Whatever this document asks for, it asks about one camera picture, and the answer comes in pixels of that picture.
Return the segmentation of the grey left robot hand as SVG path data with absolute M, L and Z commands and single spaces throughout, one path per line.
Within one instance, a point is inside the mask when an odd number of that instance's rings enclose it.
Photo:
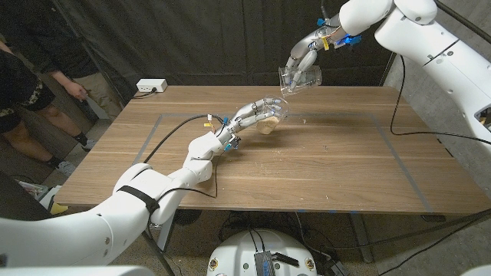
M 216 136 L 225 145 L 238 132 L 252 125 L 256 125 L 260 133 L 270 134 L 288 112 L 289 105 L 286 100 L 281 97 L 266 96 L 241 107 Z

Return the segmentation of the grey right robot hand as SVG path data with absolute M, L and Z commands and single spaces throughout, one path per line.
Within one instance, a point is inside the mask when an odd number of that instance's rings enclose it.
M 296 94 L 300 90 L 301 77 L 317 59 L 319 50 L 327 50 L 329 44 L 341 40 L 347 33 L 341 26 L 323 25 L 311 34 L 301 39 L 290 51 L 290 57 L 285 65 L 286 94 Z

